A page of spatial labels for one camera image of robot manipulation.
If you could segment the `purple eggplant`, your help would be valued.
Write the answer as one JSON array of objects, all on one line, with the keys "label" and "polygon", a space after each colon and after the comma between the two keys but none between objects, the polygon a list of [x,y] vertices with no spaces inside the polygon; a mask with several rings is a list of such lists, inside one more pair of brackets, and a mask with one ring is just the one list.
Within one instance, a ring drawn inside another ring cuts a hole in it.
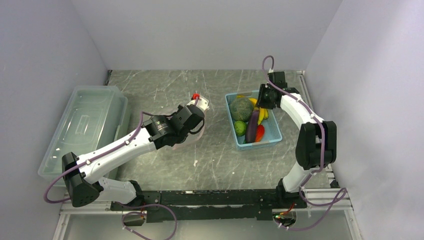
[{"label": "purple eggplant", "polygon": [[258,109],[255,109],[250,116],[244,135],[244,142],[246,144],[254,143],[256,140],[259,116],[260,111]]}]

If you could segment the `light blue plastic basket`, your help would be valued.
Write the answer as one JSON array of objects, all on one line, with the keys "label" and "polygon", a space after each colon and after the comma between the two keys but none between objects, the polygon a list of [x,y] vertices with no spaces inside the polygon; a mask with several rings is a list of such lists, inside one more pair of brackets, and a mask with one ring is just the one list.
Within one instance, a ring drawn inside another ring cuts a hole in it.
[{"label": "light blue plastic basket", "polygon": [[226,111],[229,119],[231,136],[235,141],[235,147],[238,151],[253,150],[259,148],[267,148],[275,146],[278,142],[283,139],[282,133],[278,126],[275,114],[272,110],[268,110],[268,118],[264,119],[261,124],[264,126],[264,135],[261,141],[254,143],[244,143],[244,136],[237,136],[234,128],[235,121],[233,120],[230,113],[230,104],[236,99],[237,96],[249,97],[249,98],[258,98],[259,90],[250,90],[250,91],[239,91],[233,93],[227,93],[225,95],[226,102]]}]

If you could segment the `clear zip top bag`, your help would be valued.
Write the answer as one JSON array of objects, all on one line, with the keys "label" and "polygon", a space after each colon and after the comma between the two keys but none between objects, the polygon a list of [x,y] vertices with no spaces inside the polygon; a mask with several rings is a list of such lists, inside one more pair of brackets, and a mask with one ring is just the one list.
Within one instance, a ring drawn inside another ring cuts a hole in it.
[{"label": "clear zip top bag", "polygon": [[205,125],[204,112],[194,104],[179,105],[177,111],[164,116],[170,128],[170,133],[166,133],[163,140],[167,147],[184,144],[189,136],[197,135]]}]

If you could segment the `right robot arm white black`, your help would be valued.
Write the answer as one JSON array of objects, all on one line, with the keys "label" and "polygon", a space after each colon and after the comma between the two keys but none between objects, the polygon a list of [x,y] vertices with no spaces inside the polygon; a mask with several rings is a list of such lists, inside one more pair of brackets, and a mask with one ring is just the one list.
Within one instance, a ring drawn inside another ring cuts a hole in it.
[{"label": "right robot arm white black", "polygon": [[272,84],[261,84],[257,106],[282,109],[299,129],[296,162],[276,187],[276,203],[287,208],[300,198],[303,187],[313,175],[336,160],[337,126],[315,114],[293,87],[279,90]]}]

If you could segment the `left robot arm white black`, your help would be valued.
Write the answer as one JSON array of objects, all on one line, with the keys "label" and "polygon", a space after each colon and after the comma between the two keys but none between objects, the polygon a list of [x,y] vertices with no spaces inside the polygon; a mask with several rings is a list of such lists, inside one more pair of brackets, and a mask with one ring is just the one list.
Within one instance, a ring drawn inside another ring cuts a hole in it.
[{"label": "left robot arm white black", "polygon": [[128,135],[98,150],[77,156],[69,152],[62,157],[63,180],[73,207],[98,201],[119,202],[131,210],[145,203],[135,180],[118,181],[105,175],[124,163],[162,147],[182,144],[205,125],[205,103],[179,106],[171,115],[153,115],[142,120]]}]

